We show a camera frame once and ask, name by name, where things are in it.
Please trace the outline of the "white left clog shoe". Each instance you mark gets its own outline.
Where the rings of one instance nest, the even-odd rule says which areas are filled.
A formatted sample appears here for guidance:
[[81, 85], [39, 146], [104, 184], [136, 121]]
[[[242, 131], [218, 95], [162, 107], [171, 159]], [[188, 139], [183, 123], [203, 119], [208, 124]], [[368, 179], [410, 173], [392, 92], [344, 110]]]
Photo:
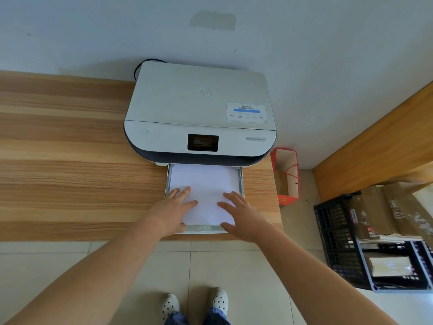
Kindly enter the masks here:
[[176, 295], [169, 293], [160, 306], [159, 319], [161, 325], [166, 325], [166, 322], [173, 319], [174, 315], [180, 314], [180, 302]]

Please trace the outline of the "white clog shoe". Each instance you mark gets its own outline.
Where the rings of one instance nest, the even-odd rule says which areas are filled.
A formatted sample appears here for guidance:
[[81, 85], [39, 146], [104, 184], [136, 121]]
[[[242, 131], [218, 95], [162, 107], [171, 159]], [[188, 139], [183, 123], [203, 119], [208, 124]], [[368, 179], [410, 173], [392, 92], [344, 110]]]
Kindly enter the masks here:
[[161, 325], [166, 325], [166, 322], [173, 319], [174, 315], [180, 314], [180, 302], [176, 295], [169, 293], [160, 306], [159, 319]]
[[226, 316], [228, 312], [228, 296], [219, 288], [211, 288], [208, 293], [208, 309]]

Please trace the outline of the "black plastic crate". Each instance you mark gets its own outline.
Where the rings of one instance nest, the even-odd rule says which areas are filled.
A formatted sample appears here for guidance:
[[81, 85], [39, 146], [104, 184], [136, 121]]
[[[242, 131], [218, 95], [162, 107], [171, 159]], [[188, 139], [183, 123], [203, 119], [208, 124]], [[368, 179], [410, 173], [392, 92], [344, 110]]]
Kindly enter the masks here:
[[349, 212], [349, 202], [354, 196], [343, 194], [313, 209], [329, 268], [355, 288], [371, 291], [371, 276]]

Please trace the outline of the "blue jeans right leg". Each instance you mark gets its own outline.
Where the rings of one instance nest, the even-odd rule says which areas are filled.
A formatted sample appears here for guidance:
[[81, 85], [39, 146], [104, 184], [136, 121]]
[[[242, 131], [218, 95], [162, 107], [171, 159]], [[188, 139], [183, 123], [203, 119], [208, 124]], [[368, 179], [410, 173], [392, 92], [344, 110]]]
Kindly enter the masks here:
[[225, 310], [218, 307], [210, 307], [204, 317], [202, 325], [231, 325]]

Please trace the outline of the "blue jeans leg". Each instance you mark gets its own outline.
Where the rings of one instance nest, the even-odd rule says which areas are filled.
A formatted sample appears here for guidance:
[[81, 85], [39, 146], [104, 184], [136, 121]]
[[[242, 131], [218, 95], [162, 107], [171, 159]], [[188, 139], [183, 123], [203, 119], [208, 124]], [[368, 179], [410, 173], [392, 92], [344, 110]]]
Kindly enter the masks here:
[[191, 325], [187, 315], [180, 311], [174, 311], [169, 317], [166, 317], [163, 325]]
[[204, 317], [202, 325], [231, 325], [225, 310], [218, 307], [210, 307]]

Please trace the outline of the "black crate with grey rim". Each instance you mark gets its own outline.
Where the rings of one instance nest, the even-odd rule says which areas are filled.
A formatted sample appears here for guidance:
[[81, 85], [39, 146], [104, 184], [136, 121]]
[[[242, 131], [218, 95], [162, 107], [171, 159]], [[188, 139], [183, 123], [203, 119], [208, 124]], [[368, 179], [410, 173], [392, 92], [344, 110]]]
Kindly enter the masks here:
[[[404, 243], [367, 244], [359, 243], [361, 268], [360, 280], [353, 280], [357, 289], [374, 293], [433, 293], [433, 250], [422, 241]], [[409, 257], [412, 275], [373, 277], [367, 266], [367, 253], [384, 253], [388, 257]]]

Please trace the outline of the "person's left hand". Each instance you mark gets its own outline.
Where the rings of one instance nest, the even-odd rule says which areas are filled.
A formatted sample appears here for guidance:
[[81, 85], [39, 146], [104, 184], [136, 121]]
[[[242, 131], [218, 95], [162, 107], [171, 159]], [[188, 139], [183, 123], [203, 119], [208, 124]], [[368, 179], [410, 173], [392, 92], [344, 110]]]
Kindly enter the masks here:
[[185, 214], [198, 205], [195, 200], [190, 204], [177, 204], [177, 194], [180, 191], [180, 188], [170, 191], [167, 197], [151, 207], [146, 216], [146, 222], [158, 232], [160, 238], [174, 235], [175, 223], [183, 222]]

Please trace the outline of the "person's right forearm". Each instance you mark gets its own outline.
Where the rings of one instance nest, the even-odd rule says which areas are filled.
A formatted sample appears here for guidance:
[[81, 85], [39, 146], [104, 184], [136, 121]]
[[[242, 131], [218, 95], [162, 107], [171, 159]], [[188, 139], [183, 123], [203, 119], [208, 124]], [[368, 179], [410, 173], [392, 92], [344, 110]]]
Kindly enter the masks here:
[[280, 230], [259, 232], [254, 242], [308, 325], [398, 325], [328, 266]]

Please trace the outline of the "white right clog shoe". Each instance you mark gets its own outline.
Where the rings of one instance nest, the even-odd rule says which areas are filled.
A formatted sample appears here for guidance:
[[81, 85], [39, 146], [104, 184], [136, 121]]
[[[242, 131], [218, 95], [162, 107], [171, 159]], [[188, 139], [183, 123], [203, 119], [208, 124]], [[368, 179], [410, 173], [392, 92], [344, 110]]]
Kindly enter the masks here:
[[228, 312], [228, 296], [219, 288], [211, 288], [208, 293], [208, 309], [226, 316]]

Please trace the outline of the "person's left forearm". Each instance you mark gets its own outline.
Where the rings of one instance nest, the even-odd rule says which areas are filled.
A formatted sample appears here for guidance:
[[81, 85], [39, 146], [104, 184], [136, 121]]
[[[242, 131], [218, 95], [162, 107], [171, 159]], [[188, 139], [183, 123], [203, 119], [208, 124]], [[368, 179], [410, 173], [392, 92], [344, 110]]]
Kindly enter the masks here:
[[4, 325], [108, 325], [158, 242], [177, 225], [145, 218], [89, 254]]

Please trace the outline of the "blue jeans left leg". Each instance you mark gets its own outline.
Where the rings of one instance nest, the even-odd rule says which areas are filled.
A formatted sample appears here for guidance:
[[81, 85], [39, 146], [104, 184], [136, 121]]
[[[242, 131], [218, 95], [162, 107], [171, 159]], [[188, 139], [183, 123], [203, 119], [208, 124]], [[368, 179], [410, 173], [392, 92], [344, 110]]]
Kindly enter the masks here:
[[180, 311], [174, 311], [169, 317], [166, 317], [163, 325], [191, 325], [187, 315]]

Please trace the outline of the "red paper gift bag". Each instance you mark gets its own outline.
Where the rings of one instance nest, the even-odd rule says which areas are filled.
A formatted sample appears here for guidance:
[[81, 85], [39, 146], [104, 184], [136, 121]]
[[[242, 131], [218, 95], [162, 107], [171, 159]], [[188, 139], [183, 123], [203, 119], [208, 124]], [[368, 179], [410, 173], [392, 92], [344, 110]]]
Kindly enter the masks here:
[[287, 148], [274, 148], [270, 156], [279, 208], [282, 209], [299, 198], [297, 152]]

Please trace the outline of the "small beige cardboard box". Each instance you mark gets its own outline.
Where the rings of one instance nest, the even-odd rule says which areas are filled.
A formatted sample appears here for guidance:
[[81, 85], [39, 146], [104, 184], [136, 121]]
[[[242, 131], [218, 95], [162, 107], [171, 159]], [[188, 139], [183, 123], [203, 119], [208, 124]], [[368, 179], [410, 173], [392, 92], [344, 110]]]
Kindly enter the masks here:
[[412, 276], [414, 270], [409, 257], [370, 255], [366, 257], [372, 277]]

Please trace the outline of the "brown cardboard box red label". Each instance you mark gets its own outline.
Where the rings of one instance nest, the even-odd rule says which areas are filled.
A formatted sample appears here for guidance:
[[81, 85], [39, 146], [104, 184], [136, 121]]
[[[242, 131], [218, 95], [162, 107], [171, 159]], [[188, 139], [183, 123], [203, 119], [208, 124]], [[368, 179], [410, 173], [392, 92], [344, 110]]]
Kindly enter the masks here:
[[353, 196], [349, 200], [349, 215], [358, 240], [400, 234], [382, 185], [366, 187]]

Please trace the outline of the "white inkjet printer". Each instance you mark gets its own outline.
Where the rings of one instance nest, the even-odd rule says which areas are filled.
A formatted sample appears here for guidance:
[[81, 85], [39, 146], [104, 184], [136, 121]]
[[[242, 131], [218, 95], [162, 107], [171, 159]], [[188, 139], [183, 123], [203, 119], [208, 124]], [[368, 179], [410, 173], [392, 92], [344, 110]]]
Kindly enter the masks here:
[[141, 65], [123, 129], [160, 165], [249, 167], [277, 139], [264, 74], [157, 61]]

